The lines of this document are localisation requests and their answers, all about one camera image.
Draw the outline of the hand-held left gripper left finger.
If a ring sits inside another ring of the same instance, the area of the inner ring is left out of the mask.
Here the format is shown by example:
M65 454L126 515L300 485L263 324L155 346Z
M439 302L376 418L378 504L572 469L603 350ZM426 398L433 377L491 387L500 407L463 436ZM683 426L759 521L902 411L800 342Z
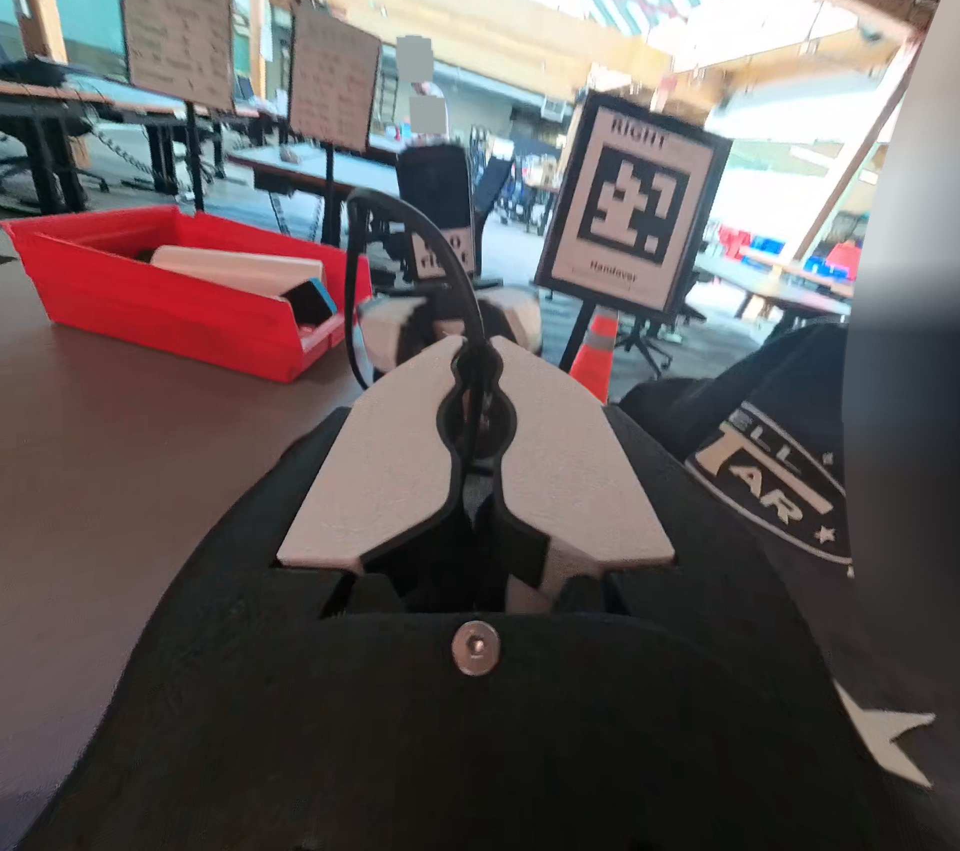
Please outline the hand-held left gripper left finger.
M443 513L455 468L438 421L461 350L462 337L447 336L354 401L278 549L280 566L363 574Z

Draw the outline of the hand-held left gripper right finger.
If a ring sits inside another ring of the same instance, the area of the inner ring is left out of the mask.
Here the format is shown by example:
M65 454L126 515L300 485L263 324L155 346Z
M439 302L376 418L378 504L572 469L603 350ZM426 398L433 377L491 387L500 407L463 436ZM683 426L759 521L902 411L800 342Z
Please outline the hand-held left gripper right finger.
M506 613L547 613L572 579L667 567L674 545L607 416L580 383L503 336L491 533Z

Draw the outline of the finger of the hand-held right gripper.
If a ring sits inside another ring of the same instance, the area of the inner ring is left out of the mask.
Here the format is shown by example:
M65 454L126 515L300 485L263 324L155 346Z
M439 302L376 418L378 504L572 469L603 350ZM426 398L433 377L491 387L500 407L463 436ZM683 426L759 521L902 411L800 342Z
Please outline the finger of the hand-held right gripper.
M358 307L366 357L375 372L391 372L428 347L426 297L377 297Z
M480 311L487 338L506 338L530 353L543 351L541 298L534 288L482 289Z

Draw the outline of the black looped object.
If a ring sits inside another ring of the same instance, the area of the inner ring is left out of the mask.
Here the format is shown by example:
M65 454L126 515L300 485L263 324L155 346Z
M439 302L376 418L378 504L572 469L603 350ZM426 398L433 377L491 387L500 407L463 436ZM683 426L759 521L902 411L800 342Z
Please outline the black looped object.
M491 364L493 349L486 337L481 308L469 275L437 226L421 211L401 198L370 188L357 187L346 198L345 207L349 226L343 282L344 343L349 366L356 382L363 390L369 388L356 358L354 322L359 258L367 244L369 212L375 211L390 220L399 221L409 231L418 234L424 240L427 249L436 255L438 262L442 265L450 289L461 305L466 340L465 382L469 399L462 413L461 437L454 448L461 454L466 473L492 477L494 474L492 460L480 458L477 452L484 405L493 384Z

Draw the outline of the blue and black foam block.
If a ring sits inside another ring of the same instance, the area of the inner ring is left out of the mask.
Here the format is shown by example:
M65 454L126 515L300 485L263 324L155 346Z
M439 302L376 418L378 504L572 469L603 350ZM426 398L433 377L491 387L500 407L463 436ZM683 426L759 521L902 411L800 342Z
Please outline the blue and black foam block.
M298 327L316 329L340 313L323 280L311 277L284 291L280 299L292 310Z

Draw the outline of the white bottle with black cap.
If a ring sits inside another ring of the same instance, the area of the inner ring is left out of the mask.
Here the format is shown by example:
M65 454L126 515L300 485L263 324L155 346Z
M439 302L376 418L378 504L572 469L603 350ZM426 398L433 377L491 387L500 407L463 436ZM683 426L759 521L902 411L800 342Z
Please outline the white bottle with black cap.
M315 258L161 245L147 251L145 261L174 274L260 296L282 297L307 282L327 285L325 266Z

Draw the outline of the red plastic bin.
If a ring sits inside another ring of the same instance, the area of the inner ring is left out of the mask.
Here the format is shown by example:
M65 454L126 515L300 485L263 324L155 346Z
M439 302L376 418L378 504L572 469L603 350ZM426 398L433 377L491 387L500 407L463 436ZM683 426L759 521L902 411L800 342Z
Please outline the red plastic bin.
M279 384L351 336L343 249L174 205L5 220L2 228L54 324ZM332 313L302 319L280 292L229 288L145 260L164 246L319 263Z

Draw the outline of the black office chair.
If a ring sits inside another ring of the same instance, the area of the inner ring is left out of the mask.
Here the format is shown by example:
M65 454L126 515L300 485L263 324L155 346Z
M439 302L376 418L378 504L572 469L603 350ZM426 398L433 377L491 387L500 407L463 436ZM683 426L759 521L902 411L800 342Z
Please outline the black office chair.
M670 321L657 320L649 316L635 316L630 329L618 329L614 351L624 354L636 351L652 372L652 380L661 380L673 365L674 355L666 351L664 343L681 344L685 338L678 328L689 328L691 324L704 325L707 316L694 305L683 301Z
M474 185L472 192L472 220L474 248L476 253L482 245L482 238L487 219L495 209L498 198L503 192L510 178L515 161L513 157L503 158L492 156Z

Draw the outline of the orange striped traffic cone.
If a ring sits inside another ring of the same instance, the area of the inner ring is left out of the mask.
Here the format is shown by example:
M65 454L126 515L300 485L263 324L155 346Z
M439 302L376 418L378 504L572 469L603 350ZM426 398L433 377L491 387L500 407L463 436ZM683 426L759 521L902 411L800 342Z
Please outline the orange striped traffic cone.
M598 307L573 359L569 375L601 404L609 397L614 353L618 339L618 312Z

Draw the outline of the wooden office desk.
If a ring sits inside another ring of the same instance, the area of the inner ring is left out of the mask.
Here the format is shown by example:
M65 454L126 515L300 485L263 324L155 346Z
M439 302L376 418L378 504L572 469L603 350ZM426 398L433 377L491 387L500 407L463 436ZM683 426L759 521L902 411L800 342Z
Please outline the wooden office desk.
M825 293L790 283L775 271L777 266L761 269L750 267L742 260L728 257L699 254L695 270L701 276L709 276L742 293L742 299L734 318L738 320L759 317L764 309L780 313L780 322L775 330L792 330L810 320L824 318L841 323L851 314L849 299L841 299L833 293Z
M312 241L341 245L343 205L354 190L373 190L391 197L400 195L396 170L390 163L308 142L285 147L300 155L300 164L282 162L280 145L230 151L225 159L252 172L254 188L270 195L272 204L277 204L281 197L297 194L319 199L321 206L311 224Z
M261 144L261 132L273 118L246 105L236 104L231 110L218 112L114 82L107 83L107 90L69 84L51 88L3 80L2 117L23 118L65 142L69 138L66 123L90 125L90 134L101 144L150 175L150 183L136 178L126 182L128 187L174 199L201 197L205 184L226 178L223 137L227 128ZM150 164L138 161L107 138L106 125L142 127L150 146Z

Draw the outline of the whiteboard on black stand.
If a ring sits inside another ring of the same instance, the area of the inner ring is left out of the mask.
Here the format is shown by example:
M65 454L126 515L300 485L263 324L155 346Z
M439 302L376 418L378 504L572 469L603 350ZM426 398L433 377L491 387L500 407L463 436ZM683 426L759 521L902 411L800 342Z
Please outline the whiteboard on black stand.
M378 36L325 9L304 3L294 8L287 122L323 153L320 240L326 245L338 246L341 234L335 152L367 148L381 50Z
M234 111L233 0L121 0L130 83L179 99L195 210L206 209L198 108Z

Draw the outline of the black printed shirt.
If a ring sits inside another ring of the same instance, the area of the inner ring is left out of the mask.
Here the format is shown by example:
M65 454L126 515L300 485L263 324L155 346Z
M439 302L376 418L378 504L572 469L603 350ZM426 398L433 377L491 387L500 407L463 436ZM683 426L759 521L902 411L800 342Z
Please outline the black printed shirt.
M816 641L917 849L958 849L958 691L921 676L868 622L848 528L847 327L767 340L716 377L644 382L619 402L752 533Z

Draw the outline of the tag poster on black stand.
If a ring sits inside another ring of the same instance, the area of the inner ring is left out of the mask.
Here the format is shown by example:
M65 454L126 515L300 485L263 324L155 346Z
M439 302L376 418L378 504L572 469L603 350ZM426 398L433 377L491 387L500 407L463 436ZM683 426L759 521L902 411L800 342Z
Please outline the tag poster on black stand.
M601 308L629 316L627 343L659 377L645 323L673 323L732 143L612 92L590 89L562 152L556 206L534 284L580 301L559 368L570 371Z

